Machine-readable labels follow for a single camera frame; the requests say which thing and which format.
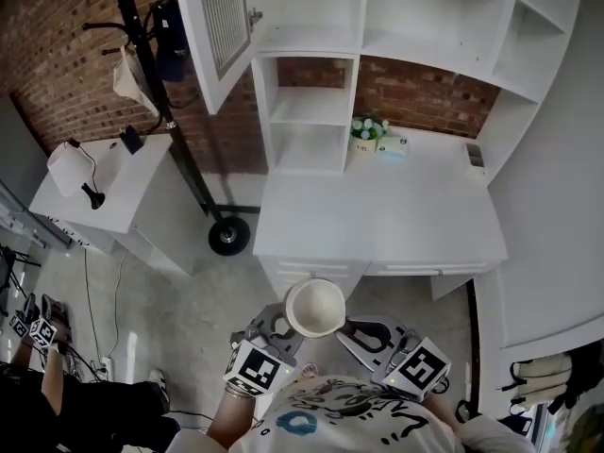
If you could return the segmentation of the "grey metal cabinet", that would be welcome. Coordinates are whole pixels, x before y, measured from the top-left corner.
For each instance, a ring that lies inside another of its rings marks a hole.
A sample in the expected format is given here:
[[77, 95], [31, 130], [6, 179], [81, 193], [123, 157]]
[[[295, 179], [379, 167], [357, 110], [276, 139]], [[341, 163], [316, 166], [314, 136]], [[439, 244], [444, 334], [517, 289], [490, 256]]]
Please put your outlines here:
[[67, 250], [72, 239], [48, 218], [32, 213], [0, 180], [0, 228], [43, 248]]

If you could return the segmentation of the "black coat rack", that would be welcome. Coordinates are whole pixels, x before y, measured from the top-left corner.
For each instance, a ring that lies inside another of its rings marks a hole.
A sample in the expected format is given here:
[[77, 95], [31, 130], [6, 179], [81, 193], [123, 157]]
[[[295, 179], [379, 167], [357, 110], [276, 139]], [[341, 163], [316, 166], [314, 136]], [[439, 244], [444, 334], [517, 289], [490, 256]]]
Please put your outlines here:
[[202, 210], [214, 220], [209, 232], [210, 249], [223, 257], [235, 256], [243, 252], [249, 243], [251, 238], [249, 225], [237, 215], [236, 207], [230, 207], [228, 210], [231, 213], [224, 215], [222, 208], [215, 203], [176, 118], [173, 116], [172, 111], [176, 107], [170, 104], [163, 81], [156, 72], [156, 62], [146, 29], [147, 22], [140, 19], [135, 0], [117, 0], [117, 6], [123, 20], [120, 24], [85, 23], [82, 25], [82, 29], [86, 31], [96, 28], [116, 28], [127, 34], [136, 50], [154, 102], [159, 108], [158, 123], [165, 125], [172, 138], [171, 153], [176, 160], [176, 165]]

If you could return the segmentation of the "black framed glass door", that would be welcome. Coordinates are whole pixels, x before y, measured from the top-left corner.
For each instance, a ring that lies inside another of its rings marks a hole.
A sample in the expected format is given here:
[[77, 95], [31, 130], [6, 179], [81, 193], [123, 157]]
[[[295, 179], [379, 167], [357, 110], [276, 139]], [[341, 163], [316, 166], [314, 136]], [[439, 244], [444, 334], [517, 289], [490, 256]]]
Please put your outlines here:
[[604, 453], [604, 402], [562, 407], [548, 420], [537, 453]]

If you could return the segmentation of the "beige hat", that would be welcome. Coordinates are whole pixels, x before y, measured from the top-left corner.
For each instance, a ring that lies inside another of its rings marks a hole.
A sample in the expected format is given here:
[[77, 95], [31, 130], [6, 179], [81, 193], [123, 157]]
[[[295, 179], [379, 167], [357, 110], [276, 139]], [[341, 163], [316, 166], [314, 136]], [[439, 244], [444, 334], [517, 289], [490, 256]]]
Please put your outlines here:
[[129, 98], [159, 117], [159, 110], [152, 97], [143, 68], [136, 55], [125, 46], [120, 47], [121, 60], [113, 70], [113, 90], [121, 97]]

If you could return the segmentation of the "cream backpack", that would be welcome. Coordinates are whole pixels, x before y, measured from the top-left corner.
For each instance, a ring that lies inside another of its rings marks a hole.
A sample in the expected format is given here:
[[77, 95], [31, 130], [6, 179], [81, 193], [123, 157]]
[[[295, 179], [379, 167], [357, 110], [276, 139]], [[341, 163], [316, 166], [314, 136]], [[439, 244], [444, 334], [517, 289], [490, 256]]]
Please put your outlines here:
[[564, 396], [572, 370], [572, 360], [565, 353], [512, 362], [498, 388], [502, 411], [520, 414]]

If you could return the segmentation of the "black shoulder bag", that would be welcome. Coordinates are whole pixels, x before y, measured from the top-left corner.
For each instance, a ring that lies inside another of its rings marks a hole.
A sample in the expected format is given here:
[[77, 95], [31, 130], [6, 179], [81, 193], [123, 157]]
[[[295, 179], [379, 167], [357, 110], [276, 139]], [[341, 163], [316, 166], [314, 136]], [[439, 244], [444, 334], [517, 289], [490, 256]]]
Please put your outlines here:
[[[455, 409], [455, 418], [460, 424], [466, 424], [470, 420], [481, 416], [475, 404], [468, 400], [460, 400]], [[511, 414], [497, 419], [497, 422], [510, 429], [514, 433], [527, 438], [532, 426], [533, 419], [522, 414]]]

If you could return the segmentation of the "black floor strip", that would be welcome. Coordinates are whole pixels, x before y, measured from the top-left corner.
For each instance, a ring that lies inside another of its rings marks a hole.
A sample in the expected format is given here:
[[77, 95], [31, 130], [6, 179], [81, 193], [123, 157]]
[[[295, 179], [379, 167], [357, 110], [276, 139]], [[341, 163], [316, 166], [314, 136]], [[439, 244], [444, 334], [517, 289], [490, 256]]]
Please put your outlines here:
[[478, 412], [480, 397], [480, 334], [478, 327], [478, 303], [473, 279], [465, 283], [468, 299], [471, 362], [470, 362], [470, 405], [472, 412]]

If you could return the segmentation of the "black cap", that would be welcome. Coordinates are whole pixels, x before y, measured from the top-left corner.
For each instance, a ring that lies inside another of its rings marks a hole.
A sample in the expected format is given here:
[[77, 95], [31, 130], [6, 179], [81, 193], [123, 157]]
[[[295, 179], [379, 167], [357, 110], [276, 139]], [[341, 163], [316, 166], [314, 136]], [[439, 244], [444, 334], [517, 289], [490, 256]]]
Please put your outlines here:
[[156, 68], [167, 82], [182, 82], [189, 56], [189, 45], [177, 0], [167, 0], [153, 10], [157, 41]]

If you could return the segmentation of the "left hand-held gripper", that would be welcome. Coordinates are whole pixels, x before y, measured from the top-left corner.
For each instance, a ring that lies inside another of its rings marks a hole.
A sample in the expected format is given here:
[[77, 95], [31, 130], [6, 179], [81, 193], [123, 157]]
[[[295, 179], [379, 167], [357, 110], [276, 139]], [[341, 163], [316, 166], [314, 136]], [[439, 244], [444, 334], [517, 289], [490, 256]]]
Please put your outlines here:
[[245, 330], [231, 333], [224, 381], [252, 396], [278, 391], [296, 372], [294, 355], [303, 340], [287, 322], [283, 303], [266, 306]]

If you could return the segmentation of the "white wall cabinet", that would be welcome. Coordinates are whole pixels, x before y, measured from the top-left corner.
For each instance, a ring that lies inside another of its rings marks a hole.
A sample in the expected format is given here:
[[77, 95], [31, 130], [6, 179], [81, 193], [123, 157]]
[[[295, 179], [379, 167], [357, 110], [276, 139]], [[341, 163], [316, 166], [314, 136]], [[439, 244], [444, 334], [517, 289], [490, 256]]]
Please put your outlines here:
[[558, 72], [580, 0], [246, 0], [266, 159], [340, 173], [353, 117], [470, 139], [496, 177]]

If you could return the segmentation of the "person's right forearm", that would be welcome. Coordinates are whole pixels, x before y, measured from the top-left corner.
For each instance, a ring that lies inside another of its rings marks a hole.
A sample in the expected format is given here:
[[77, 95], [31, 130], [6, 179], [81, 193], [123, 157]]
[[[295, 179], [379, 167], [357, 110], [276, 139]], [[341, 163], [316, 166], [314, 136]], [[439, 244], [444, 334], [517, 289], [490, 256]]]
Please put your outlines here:
[[439, 394], [430, 394], [423, 401], [422, 406], [435, 415], [441, 422], [448, 425], [455, 434], [461, 430], [461, 423], [456, 419], [453, 411], [447, 407]]

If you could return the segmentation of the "brown and white mug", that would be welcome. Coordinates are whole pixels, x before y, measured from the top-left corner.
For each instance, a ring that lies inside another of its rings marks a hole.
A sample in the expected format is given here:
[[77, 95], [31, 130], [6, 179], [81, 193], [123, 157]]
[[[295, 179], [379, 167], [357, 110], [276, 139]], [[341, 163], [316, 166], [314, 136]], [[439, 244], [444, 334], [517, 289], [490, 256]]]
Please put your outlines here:
[[340, 329], [346, 318], [342, 290], [330, 280], [308, 277], [296, 282], [284, 301], [290, 326], [309, 339], [319, 339]]

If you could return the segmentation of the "black tripod stand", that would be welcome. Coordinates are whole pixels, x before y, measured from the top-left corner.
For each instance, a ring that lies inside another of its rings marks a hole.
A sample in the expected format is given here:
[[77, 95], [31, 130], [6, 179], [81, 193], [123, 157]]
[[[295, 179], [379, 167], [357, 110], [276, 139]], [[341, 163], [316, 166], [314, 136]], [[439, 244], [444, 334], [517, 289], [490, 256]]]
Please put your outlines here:
[[13, 271], [17, 262], [39, 269], [42, 268], [40, 263], [31, 260], [29, 254], [13, 250], [8, 246], [0, 244], [0, 318], [8, 317], [6, 307], [3, 306], [2, 294], [8, 291], [10, 285], [13, 285], [25, 299], [30, 297], [30, 294], [25, 292]]

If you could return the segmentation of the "small black device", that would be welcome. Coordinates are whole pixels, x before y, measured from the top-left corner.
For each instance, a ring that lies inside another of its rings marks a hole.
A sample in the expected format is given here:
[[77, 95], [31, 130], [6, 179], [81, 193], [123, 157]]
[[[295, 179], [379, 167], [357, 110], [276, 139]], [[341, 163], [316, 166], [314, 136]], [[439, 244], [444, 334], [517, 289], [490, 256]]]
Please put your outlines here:
[[143, 140], [139, 136], [136, 129], [128, 125], [119, 133], [119, 138], [122, 141], [126, 150], [131, 154], [135, 155], [139, 150], [143, 148]]

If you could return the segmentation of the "person's left forearm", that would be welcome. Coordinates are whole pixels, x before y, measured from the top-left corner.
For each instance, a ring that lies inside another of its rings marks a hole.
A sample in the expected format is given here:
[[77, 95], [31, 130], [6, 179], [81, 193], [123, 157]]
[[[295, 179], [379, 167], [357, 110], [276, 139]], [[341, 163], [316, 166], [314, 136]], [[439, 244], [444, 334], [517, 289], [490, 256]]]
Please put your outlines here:
[[255, 408], [254, 396], [227, 383], [207, 435], [223, 448], [231, 448], [252, 428]]

